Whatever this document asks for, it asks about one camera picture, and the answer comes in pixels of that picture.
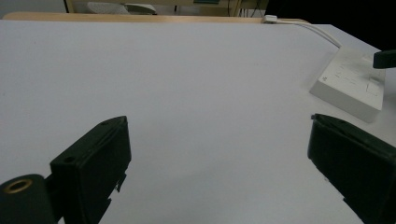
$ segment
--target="black object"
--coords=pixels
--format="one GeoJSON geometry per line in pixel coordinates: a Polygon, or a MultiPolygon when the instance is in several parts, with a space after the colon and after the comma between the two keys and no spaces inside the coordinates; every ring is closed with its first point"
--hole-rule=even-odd
{"type": "Polygon", "coordinates": [[[396,49],[383,50],[374,54],[373,68],[396,67],[396,49]]]}
{"type": "Polygon", "coordinates": [[[269,0],[266,15],[331,24],[380,49],[396,49],[394,2],[389,0],[269,0]]]}
{"type": "Polygon", "coordinates": [[[125,116],[96,125],[51,163],[52,174],[19,176],[0,186],[1,224],[97,224],[131,161],[125,116]]]}
{"type": "Polygon", "coordinates": [[[366,224],[396,221],[396,148],[341,119],[316,114],[308,158],[366,224]]]}

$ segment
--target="white electronic device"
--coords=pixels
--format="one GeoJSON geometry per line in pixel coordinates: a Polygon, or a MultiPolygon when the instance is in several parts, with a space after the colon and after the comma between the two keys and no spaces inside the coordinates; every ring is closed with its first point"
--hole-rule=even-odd
{"type": "Polygon", "coordinates": [[[310,92],[366,122],[382,109],[385,69],[373,68],[374,55],[341,47],[310,92]]]}

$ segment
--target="black plastic part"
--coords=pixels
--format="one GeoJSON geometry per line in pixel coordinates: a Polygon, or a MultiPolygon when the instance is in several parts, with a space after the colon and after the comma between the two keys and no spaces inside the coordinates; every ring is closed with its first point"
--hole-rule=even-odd
{"type": "Polygon", "coordinates": [[[126,117],[106,120],[50,163],[61,190],[64,221],[99,223],[131,161],[126,117]]]}
{"type": "Polygon", "coordinates": [[[383,50],[374,54],[373,68],[396,67],[396,49],[383,50]]]}
{"type": "Polygon", "coordinates": [[[56,223],[43,176],[23,175],[0,186],[0,223],[56,223]]]}
{"type": "Polygon", "coordinates": [[[396,221],[396,148],[341,119],[316,114],[308,158],[366,224],[396,221]]]}

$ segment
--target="tabletop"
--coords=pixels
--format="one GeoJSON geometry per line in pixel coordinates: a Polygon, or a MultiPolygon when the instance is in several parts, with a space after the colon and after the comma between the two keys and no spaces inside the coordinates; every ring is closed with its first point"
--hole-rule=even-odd
{"type": "MultiPolygon", "coordinates": [[[[331,25],[344,45],[376,49],[331,25]]],[[[366,123],[309,93],[337,47],[289,24],[0,21],[0,181],[105,119],[132,161],[101,223],[361,223],[307,158],[311,115],[396,146],[395,70],[366,123]]]]}

